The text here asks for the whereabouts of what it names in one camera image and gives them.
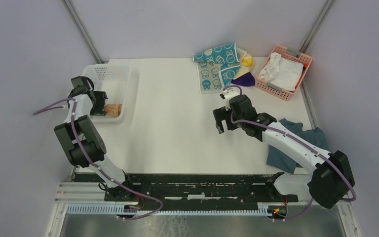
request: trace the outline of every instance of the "pink plastic basket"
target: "pink plastic basket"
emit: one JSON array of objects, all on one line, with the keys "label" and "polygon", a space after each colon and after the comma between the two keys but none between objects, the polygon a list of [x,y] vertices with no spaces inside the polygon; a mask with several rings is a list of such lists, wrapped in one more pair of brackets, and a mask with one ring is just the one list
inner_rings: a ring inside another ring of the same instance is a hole
[{"label": "pink plastic basket", "polygon": [[290,49],[288,49],[285,46],[276,45],[274,47],[274,49],[272,50],[272,52],[269,54],[268,59],[266,60],[266,62],[262,66],[262,68],[265,67],[265,65],[269,61],[269,58],[271,57],[271,54],[274,53],[274,52],[277,52],[277,53],[281,54],[281,56],[283,58],[287,59],[287,60],[291,60],[291,61],[294,61],[294,62],[299,62],[299,63],[303,64],[306,67],[306,69],[302,73],[302,76],[300,77],[299,82],[296,85],[296,90],[295,91],[288,91],[288,90],[285,90],[285,89],[278,88],[277,86],[274,86],[274,85],[272,85],[270,83],[267,83],[267,81],[262,80],[262,79],[259,78],[259,73],[258,73],[258,75],[256,76],[256,79],[255,79],[255,81],[256,81],[255,86],[257,88],[263,90],[263,91],[268,92],[269,94],[275,95],[276,97],[279,97],[279,98],[281,98],[281,99],[283,99],[285,101],[289,101],[290,98],[298,91],[299,86],[300,86],[301,82],[303,81],[303,78],[304,78],[304,76],[305,76],[308,68],[310,67],[311,61],[313,59],[312,59],[312,57],[310,57],[308,55],[305,55],[303,53],[290,50]]}]

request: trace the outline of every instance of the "white plastic basket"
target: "white plastic basket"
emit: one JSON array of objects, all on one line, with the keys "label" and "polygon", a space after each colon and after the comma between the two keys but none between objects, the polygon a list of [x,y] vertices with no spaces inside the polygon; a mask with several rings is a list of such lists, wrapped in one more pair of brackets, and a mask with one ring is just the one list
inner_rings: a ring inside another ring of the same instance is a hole
[{"label": "white plastic basket", "polygon": [[95,64],[87,66],[82,76],[88,77],[94,82],[95,91],[105,91],[107,104],[122,104],[120,116],[92,116],[93,122],[117,122],[123,121],[127,112],[126,100],[130,85],[131,69],[127,65]]}]

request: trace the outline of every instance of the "basket handle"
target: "basket handle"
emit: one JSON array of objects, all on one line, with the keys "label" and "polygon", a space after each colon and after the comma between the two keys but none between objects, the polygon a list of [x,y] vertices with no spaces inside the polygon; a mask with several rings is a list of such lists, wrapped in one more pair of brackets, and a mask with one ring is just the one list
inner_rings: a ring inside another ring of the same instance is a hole
[{"label": "basket handle", "polygon": [[296,58],[300,58],[300,55],[302,54],[302,53],[298,52],[297,50],[290,49],[290,48],[287,48],[285,53],[290,54],[291,56],[294,56]]},{"label": "basket handle", "polygon": [[271,84],[270,82],[266,83],[267,86],[271,87],[274,90],[282,91],[282,89],[274,84]]}]

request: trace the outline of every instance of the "teal patterned towel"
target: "teal patterned towel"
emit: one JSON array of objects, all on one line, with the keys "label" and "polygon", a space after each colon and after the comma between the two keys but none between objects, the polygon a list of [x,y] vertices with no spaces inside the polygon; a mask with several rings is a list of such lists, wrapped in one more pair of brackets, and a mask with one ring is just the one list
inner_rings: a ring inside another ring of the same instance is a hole
[{"label": "teal patterned towel", "polygon": [[198,63],[200,93],[219,92],[229,85],[240,68],[236,43],[225,43],[194,55]]}]

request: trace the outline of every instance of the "dark blue towel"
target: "dark blue towel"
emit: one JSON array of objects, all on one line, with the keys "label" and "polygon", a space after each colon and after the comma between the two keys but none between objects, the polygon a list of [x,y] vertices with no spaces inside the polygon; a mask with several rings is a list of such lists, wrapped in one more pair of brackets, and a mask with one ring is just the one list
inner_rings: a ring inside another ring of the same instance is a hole
[{"label": "dark blue towel", "polygon": [[[285,118],[280,120],[280,123],[288,130],[303,138],[307,142],[322,149],[329,150],[325,134],[320,128],[317,127],[312,130],[303,131],[303,123],[294,123],[286,120]],[[296,167],[301,167],[299,164],[297,164],[297,162],[273,146],[268,146],[268,158],[266,160],[266,164],[277,167],[291,174],[294,173]]]},{"label": "dark blue towel", "polygon": [[241,86],[253,86],[255,85],[255,78],[251,73],[245,73],[240,77],[233,79],[231,83]]}]

